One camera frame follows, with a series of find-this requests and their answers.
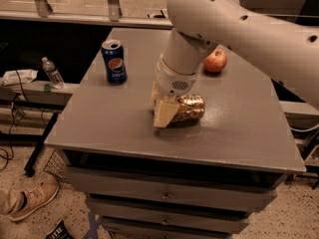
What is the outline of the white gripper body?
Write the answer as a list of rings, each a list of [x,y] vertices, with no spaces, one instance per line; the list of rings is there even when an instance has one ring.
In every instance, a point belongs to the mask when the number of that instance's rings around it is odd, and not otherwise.
[[[183,96],[190,92],[197,75],[188,76],[176,73],[165,63],[163,55],[160,55],[155,70],[155,79],[161,94]]]

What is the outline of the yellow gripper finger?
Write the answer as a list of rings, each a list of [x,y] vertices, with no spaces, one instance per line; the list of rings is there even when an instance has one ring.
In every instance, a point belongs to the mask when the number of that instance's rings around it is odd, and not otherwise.
[[[155,105],[157,101],[162,101],[165,99],[165,95],[159,92],[157,83],[153,84],[151,99],[153,105]]]
[[[179,109],[177,102],[156,101],[154,127],[167,127]]]

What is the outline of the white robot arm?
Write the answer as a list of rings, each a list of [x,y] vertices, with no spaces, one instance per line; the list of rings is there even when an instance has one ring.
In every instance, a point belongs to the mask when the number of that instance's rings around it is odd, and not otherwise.
[[[190,92],[201,61],[222,45],[313,108],[319,107],[319,31],[251,12],[239,0],[167,0],[173,25],[156,68],[158,91]]]

